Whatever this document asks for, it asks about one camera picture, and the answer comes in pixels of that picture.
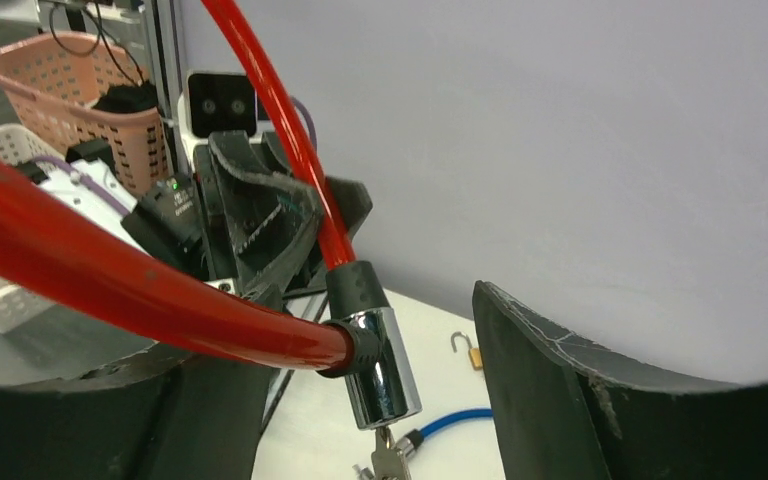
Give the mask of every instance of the blue cable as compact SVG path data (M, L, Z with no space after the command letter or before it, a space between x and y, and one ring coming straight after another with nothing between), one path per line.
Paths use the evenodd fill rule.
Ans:
M466 420L474 420L478 418L493 418L493 411L489 408L471 408L469 410L461 410L460 412L450 413L445 417L441 417L428 425L419 429L419 433L427 440L428 437L443 430L446 427L450 427L456 423L460 423Z

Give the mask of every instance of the brass padlock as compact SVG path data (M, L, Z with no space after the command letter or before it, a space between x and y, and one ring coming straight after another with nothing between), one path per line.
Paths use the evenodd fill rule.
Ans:
M472 340L469 339L467 334L463 332L455 332L452 334L452 351L455 353L458 351L458 345L455 343L455 339L458 337L461 337L466 341L466 347L469 349L469 362L472 364L472 368L474 370L482 370L484 368L484 361L481 360L481 350L479 350L478 347L472 346Z

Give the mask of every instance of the gray wall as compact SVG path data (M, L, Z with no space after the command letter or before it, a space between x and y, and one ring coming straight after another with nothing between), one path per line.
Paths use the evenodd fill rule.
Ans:
M186 1L194 69L239 71ZM768 378L768 0L240 0L387 285L477 279L656 365Z

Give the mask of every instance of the black cable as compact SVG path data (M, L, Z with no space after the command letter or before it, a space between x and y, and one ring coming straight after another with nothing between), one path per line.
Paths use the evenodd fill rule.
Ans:
M101 39L102 42L104 42L104 48L107 50L107 54L110 55L110 60L113 61L113 65L116 66L116 69L119 70L119 73L122 74L129 82L131 82L134 86L139 87L143 82L145 82L145 77L143 76L143 71L140 69L140 64L137 62L137 59L134 58L134 56L131 54L131 51L125 48L124 45L121 43L119 44L119 47L125 51L125 54L128 55L128 58L131 60L131 62L134 63L134 68L137 70L137 75L140 76L140 83L137 83L136 80L131 78L130 75L125 71L124 68L122 68L122 65L119 63L118 60L116 60L116 55L113 54L113 49L110 47L110 43L107 41L107 37L112 37L113 35L110 34L110 32L107 31L107 29L104 28L104 24L101 18L101 7L98 5L98 3L95 4L95 13L96 16L93 17L92 13L84 7L84 13L89 17L90 21L93 22L93 24L96 27L96 30L98 30L98 36Z
M95 43L93 43L93 46L90 47L89 50L86 52L78 52L75 50L72 50L71 48L66 47L66 45L63 44L63 41L60 39L60 37L57 36L57 29L54 28L54 15L57 13L57 10L60 8L68 8L66 4L61 2L50 2L51 3L51 10L48 11L48 29L51 31L51 37L54 38L54 42L57 43L57 46L62 48L66 51L66 53L69 53L71 55L74 55L76 57L86 58L95 53L95 51L98 49L99 43L101 43L101 30L98 31L98 35L95 37Z

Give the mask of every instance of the pink plastic laundry basket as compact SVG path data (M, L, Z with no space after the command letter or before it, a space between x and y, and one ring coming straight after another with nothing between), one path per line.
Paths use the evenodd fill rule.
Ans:
M96 41L95 35L75 32L58 33L57 38L77 52L88 51ZM111 47L119 65L138 81L127 53ZM132 194L141 195L169 177L157 109L113 114L91 108L111 85L128 83L103 43L86 57L67 53L51 34L0 48L0 88L22 124L64 154L72 145L103 138L113 147L117 178Z

